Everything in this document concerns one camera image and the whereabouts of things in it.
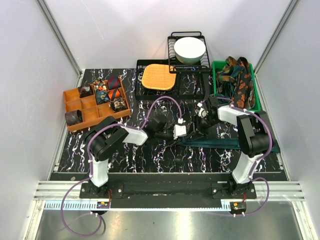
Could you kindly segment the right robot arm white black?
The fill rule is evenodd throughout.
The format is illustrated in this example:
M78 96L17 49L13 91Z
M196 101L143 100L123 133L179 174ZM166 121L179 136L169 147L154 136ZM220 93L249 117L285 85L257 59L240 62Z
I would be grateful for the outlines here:
M222 190L232 198L241 198L251 188L257 165L271 152L274 134L265 111L254 113L235 107L231 99L211 96L197 105L186 137L191 141L208 137L208 129L219 122L237 127L241 150L238 163Z

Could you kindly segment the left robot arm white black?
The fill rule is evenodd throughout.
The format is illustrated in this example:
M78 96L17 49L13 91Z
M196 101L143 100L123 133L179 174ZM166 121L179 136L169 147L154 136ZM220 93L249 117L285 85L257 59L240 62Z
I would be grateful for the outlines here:
M164 115L156 115L142 127L133 127L118 123L113 116L108 116L89 130L83 141L89 156L90 192L97 198L108 193L107 182L109 159L121 144L142 146L148 139L163 139L167 143L176 143L179 137L187 135L187 126L182 118L166 127Z

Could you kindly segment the brown blue tie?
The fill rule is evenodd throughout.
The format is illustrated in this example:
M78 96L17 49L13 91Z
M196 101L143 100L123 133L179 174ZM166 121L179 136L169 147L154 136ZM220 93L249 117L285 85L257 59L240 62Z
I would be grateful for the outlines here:
M66 112L64 118L67 126L73 126L83 122L82 112L79 109Z

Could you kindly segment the dark green tie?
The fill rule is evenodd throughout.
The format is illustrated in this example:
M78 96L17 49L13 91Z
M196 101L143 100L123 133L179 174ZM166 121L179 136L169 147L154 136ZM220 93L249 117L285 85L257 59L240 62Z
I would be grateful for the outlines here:
M197 148L211 148L211 149L227 149L227 150L260 150L257 143L251 145L239 142L239 138L210 138L202 135L184 136L180 137L177 145Z

